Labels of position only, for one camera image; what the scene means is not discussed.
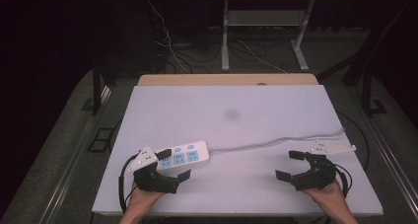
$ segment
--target table leg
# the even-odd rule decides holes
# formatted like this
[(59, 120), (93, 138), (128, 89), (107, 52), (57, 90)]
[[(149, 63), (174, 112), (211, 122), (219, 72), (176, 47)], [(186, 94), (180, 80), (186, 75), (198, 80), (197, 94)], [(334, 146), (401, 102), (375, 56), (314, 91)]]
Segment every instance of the table leg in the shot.
[(295, 52), (296, 59), (298, 60), (299, 66), (301, 67), (302, 71), (308, 71), (308, 64), (305, 61), (304, 55), (302, 54), (301, 50), (301, 43), (304, 37), (305, 31), (307, 30), (308, 22), (310, 20), (311, 12), (314, 7), (314, 0), (309, 0), (307, 9), (305, 10), (304, 19), (300, 25), (299, 34), (296, 39), (291, 40), (291, 45), (293, 51)]

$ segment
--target wrist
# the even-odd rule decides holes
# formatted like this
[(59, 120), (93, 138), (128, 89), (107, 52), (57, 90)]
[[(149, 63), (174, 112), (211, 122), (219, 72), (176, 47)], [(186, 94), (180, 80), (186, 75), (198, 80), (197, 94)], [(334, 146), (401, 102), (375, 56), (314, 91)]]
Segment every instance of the wrist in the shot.
[(144, 216), (145, 214), (128, 207), (120, 220), (120, 224), (140, 224)]

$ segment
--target black cable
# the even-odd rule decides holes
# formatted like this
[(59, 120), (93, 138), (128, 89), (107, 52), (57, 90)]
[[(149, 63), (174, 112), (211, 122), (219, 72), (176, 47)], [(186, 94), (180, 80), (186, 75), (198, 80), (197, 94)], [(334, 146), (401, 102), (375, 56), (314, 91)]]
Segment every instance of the black cable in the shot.
[(175, 65), (171, 62), (167, 62), (167, 64), (170, 65), (173, 68), (174, 74), (176, 74), (177, 73), (177, 68), (175, 67)]
[(126, 196), (126, 198), (125, 198), (125, 204), (126, 204), (126, 201), (128, 200), (128, 198), (130, 197), (130, 195), (132, 194), (132, 192), (136, 189), (136, 188), (138, 188), (138, 186), (135, 186), (133, 189), (132, 189), (132, 191)]
[(188, 59), (190, 59), (190, 60), (192, 60), (194, 62), (206, 63), (206, 62), (210, 62), (210, 61), (214, 60), (218, 56), (219, 51), (221, 51), (221, 45), (219, 45), (218, 49), (216, 50), (215, 55), (213, 55), (213, 56), (211, 56), (211, 57), (209, 57), (207, 59), (195, 59), (195, 58), (192, 58), (192, 57), (186, 55), (185, 53), (181, 53), (181, 52), (178, 52), (178, 51), (176, 51), (175, 53), (176, 54), (180, 54), (180, 55), (182, 55), (182, 56), (184, 56), (184, 57), (186, 57), (186, 58), (188, 58)]
[(342, 170), (344, 170), (344, 172), (350, 178), (350, 186), (347, 187), (347, 192), (348, 192), (351, 189), (351, 187), (353, 186), (353, 178), (351, 177), (351, 174), (345, 168), (341, 167), (340, 165), (337, 165), (337, 164), (334, 164), (334, 165), (335, 165), (335, 167), (338, 167), (338, 168), (341, 168)]
[(353, 119), (351, 119), (350, 117), (348, 117), (347, 115), (345, 115), (342, 112), (336, 111), (337, 113), (341, 114), (342, 116), (344, 116), (346, 119), (348, 119), (350, 122), (352, 122), (357, 129), (360, 131), (360, 133), (362, 134), (365, 143), (366, 143), (366, 162), (363, 165), (363, 170), (366, 171), (369, 167), (369, 162), (370, 162), (370, 144), (369, 144), (369, 140), (367, 139), (367, 136), (365, 134), (365, 132), (363, 131), (363, 129), (360, 127), (359, 124), (357, 124)]
[(182, 63), (184, 63), (185, 65), (187, 65), (188, 69), (190, 70), (189, 73), (190, 74), (193, 74), (193, 69), (191, 68), (191, 65), (185, 59), (183, 59), (183, 58), (181, 58), (179, 56), (176, 56), (176, 58), (182, 60)]
[(123, 190), (124, 189), (124, 176), (123, 175), (125, 173), (126, 167), (129, 165), (129, 163), (132, 160), (134, 160), (138, 156), (139, 152), (137, 154), (133, 155), (132, 157), (130, 157), (126, 161), (125, 165), (123, 165), (122, 171), (120, 172), (120, 177), (119, 177), (119, 180), (118, 180), (119, 181), (119, 204), (120, 204), (120, 207), (122, 208), (123, 213), (125, 213), (125, 211), (126, 211), (126, 201), (125, 201), (125, 195), (124, 195), (124, 190)]

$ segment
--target power cord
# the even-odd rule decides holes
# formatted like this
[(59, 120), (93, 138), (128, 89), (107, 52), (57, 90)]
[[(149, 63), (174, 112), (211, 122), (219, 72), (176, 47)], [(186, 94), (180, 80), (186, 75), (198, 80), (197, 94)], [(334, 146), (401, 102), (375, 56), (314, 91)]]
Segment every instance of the power cord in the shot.
[(349, 116), (347, 116), (346, 114), (336, 111), (338, 114), (342, 115), (343, 117), (345, 117), (348, 121), (350, 121), (352, 124), (354, 124), (357, 129), (360, 131), (360, 133), (362, 134), (364, 140), (365, 140), (365, 144), (366, 144), (366, 162), (363, 165), (363, 170), (366, 171), (369, 167), (369, 162), (370, 162), (370, 144), (369, 144), (369, 140), (367, 139), (367, 136), (365, 134), (365, 132), (363, 131), (363, 129), (360, 127), (360, 125), (358, 123), (356, 123), (352, 118), (350, 118)]
[(341, 128), (333, 133), (317, 133), (317, 134), (311, 134), (311, 135), (300, 136), (300, 137), (279, 137), (279, 138), (276, 138), (267, 142), (247, 144), (247, 145), (238, 146), (238, 147), (209, 148), (209, 152), (231, 152), (231, 151), (238, 151), (238, 150), (244, 150), (244, 149), (267, 147), (267, 146), (274, 145), (274, 143), (283, 142), (283, 141), (290, 141), (290, 140), (306, 141), (306, 140), (311, 140), (311, 139), (334, 137), (342, 133), (344, 133), (344, 128)]

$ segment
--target white cable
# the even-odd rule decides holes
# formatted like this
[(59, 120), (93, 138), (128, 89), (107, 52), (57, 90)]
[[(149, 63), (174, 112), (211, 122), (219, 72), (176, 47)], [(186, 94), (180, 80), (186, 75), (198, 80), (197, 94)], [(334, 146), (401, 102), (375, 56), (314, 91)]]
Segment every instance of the white cable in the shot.
[(244, 150), (244, 149), (252, 149), (252, 148), (259, 148), (259, 147), (267, 147), (274, 145), (274, 143), (283, 142), (283, 141), (306, 141), (311, 139), (321, 139), (321, 138), (329, 138), (334, 137), (337, 135), (340, 135), (344, 132), (344, 128), (341, 128), (333, 133), (318, 133), (318, 134), (311, 134), (301, 137), (280, 137), (276, 138), (267, 142), (262, 143), (253, 143), (253, 144), (247, 144), (244, 146), (238, 146), (238, 147), (229, 147), (229, 148), (209, 148), (209, 152), (231, 152), (231, 151), (238, 151), (238, 150)]
[(170, 49), (170, 51), (172, 52), (172, 55), (173, 55), (173, 57), (174, 57), (174, 59), (175, 59), (175, 61), (177, 61), (177, 63), (178, 63), (178, 65), (186, 72), (186, 73), (189, 73), (183, 66), (182, 66), (182, 64), (180, 63), (180, 61), (178, 61), (178, 59), (177, 59), (177, 56), (175, 56), (175, 54), (174, 54), (174, 51), (173, 51), (173, 49), (172, 49), (172, 39), (170, 38), (170, 34), (169, 34), (169, 30), (166, 28), (166, 24), (165, 24), (165, 22), (164, 22), (164, 18), (160, 15), (160, 13), (156, 10), (156, 8), (154, 7), (154, 5), (151, 3), (151, 1), (149, 1), (148, 0), (148, 4), (150, 4), (150, 6), (151, 6), (151, 8), (153, 9), (153, 11), (158, 15), (158, 17), (160, 17), (160, 19), (161, 19), (161, 21), (162, 21), (162, 23), (163, 23), (163, 30), (164, 30), (164, 33), (166, 34), (166, 36), (167, 36), (167, 39), (169, 40), (169, 49)]
[(258, 58), (258, 56), (244, 43), (244, 42), (242, 42), (242, 41), (240, 41), (240, 40), (237, 40), (239, 43), (241, 43), (241, 44), (243, 44), (247, 49), (248, 49), (248, 51), (252, 54), (252, 56), (254, 56), (258, 61), (260, 61), (261, 63), (263, 63), (263, 64), (266, 64), (266, 65), (268, 65), (268, 66), (271, 66), (271, 67), (273, 67), (273, 68), (276, 68), (276, 69), (278, 69), (278, 70), (280, 70), (280, 71), (282, 71), (283, 73), (288, 73), (288, 72), (286, 72), (286, 71), (284, 71), (283, 69), (281, 69), (281, 68), (279, 68), (279, 67), (277, 67), (277, 66), (274, 66), (274, 65), (272, 65), (272, 64), (270, 64), (270, 63), (267, 63), (267, 62), (265, 62), (264, 60), (262, 60), (262, 59), (260, 59), (260, 58)]

